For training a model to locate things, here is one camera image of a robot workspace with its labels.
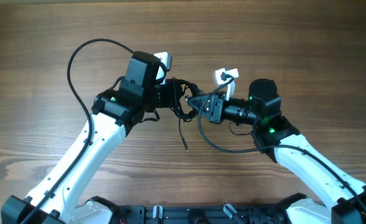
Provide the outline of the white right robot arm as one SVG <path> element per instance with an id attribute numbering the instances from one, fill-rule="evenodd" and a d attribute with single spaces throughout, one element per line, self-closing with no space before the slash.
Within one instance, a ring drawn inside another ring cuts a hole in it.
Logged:
<path id="1" fill-rule="evenodd" d="M 233 80 L 223 81 L 214 92 L 191 96 L 186 102 L 211 123 L 229 120 L 252 126 L 255 150 L 290 170 L 322 201 L 304 194 L 277 204 L 280 223 L 366 223 L 366 183 L 334 165 L 318 152 L 281 114 L 281 98 L 273 80 L 257 79 L 247 99 L 233 98 Z"/>

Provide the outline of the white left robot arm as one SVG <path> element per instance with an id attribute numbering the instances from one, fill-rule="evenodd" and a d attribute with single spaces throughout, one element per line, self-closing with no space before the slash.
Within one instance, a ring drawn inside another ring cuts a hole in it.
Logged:
<path id="1" fill-rule="evenodd" d="M 101 197 L 78 200 L 107 156 L 146 112 L 165 107 L 160 101 L 171 69 L 167 52 L 133 53 L 118 90 L 100 93 L 76 140 L 57 165 L 24 199 L 10 196 L 1 208 L 3 223 L 113 223 L 117 205 Z"/>

